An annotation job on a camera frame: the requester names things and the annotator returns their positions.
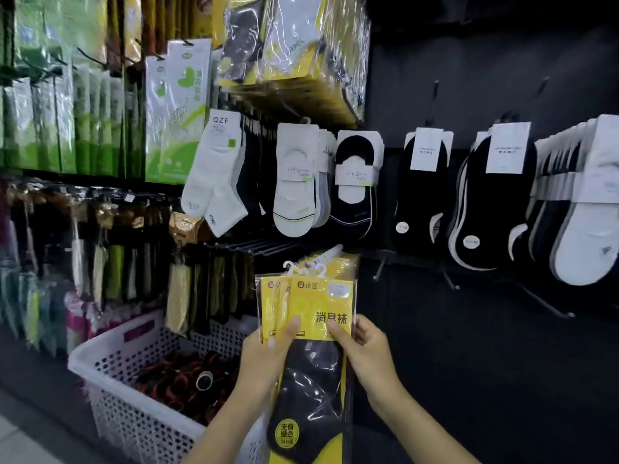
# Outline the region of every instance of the hand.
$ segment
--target hand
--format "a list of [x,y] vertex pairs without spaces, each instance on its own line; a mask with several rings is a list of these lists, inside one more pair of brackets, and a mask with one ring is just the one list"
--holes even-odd
[[398,403],[398,398],[407,395],[393,365],[387,336],[361,314],[357,315],[354,340],[335,321],[330,320],[327,327],[346,352],[359,382],[368,394],[369,404],[386,421],[389,404]]
[[301,317],[293,317],[278,333],[273,347],[260,342],[259,330],[243,341],[241,367],[233,394],[236,400],[247,404],[257,414],[279,380],[290,344],[297,336],[300,325]]

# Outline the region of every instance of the white basket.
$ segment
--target white basket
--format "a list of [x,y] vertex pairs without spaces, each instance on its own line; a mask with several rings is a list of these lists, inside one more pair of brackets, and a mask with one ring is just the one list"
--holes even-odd
[[[172,351],[241,353],[250,331],[235,320],[224,326],[211,322],[211,335],[193,333],[187,339],[166,329],[163,312],[156,311],[80,345],[69,357],[69,370],[86,382],[100,437],[141,464],[178,464],[205,428],[133,389],[135,376]],[[266,462],[265,432],[261,417],[245,438],[237,464]]]

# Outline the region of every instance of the right hand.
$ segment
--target right hand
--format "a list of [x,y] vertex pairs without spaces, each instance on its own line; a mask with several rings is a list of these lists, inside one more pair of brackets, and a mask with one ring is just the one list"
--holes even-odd
[[369,404],[376,414],[386,421],[389,404],[398,403],[399,398],[407,395],[393,365],[387,336],[361,314],[357,315],[353,333],[355,339],[335,321],[329,321],[327,327],[346,352],[352,368],[368,394]]

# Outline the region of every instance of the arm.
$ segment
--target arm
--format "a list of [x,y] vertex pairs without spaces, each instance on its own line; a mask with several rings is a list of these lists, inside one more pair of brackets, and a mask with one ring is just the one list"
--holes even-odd
[[279,378],[301,319],[295,316],[273,348],[256,330],[243,342],[236,387],[182,464],[231,464]]
[[337,322],[328,327],[350,359],[369,404],[415,463],[479,464],[405,390],[379,328],[362,315],[357,317],[354,340]]

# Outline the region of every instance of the laundry basket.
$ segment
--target laundry basket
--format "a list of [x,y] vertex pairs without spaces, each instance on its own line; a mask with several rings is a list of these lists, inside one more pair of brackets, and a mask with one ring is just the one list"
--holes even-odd
[[[135,376],[172,351],[240,353],[249,331],[235,320],[212,322],[211,335],[193,333],[187,339],[166,329],[163,312],[155,311],[80,345],[69,357],[69,370],[86,382],[100,437],[141,464],[177,464],[205,428],[133,389]],[[245,438],[236,463],[266,462],[265,430],[263,416]]]

